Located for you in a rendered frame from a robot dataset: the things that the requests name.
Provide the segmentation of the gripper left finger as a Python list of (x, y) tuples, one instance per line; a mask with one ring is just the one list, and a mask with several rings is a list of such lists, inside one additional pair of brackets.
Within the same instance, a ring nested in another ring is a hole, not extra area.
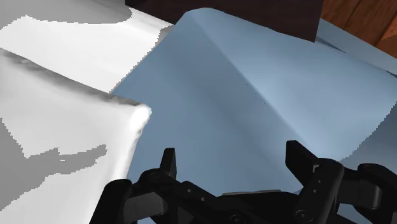
[(207, 205), (216, 197), (189, 181), (176, 180), (176, 152), (164, 149), (160, 167), (144, 171), (136, 183), (110, 181), (104, 187), (89, 224), (218, 224)]

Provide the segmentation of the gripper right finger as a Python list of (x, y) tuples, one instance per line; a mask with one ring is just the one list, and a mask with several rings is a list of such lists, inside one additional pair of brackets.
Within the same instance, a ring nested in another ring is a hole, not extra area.
[(318, 158), (296, 140), (286, 142), (286, 167), (303, 185), (293, 217), (298, 224), (357, 224), (338, 214), (349, 204), (371, 224), (397, 224), (397, 174), (379, 164), (356, 170)]

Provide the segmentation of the white pillow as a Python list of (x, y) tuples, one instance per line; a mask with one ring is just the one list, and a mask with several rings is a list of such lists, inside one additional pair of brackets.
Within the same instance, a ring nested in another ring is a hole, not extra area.
[(0, 49), (0, 224), (89, 224), (150, 115)]
[(171, 29), (124, 0), (0, 0), (0, 48), (108, 93)]

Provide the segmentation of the bed with blue cover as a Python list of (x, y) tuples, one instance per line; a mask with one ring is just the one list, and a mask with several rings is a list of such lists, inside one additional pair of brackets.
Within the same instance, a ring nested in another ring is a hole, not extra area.
[(286, 142), (397, 173), (397, 77), (222, 11), (185, 13), (114, 94), (152, 110), (129, 178), (176, 151), (178, 179), (214, 195), (301, 185)]

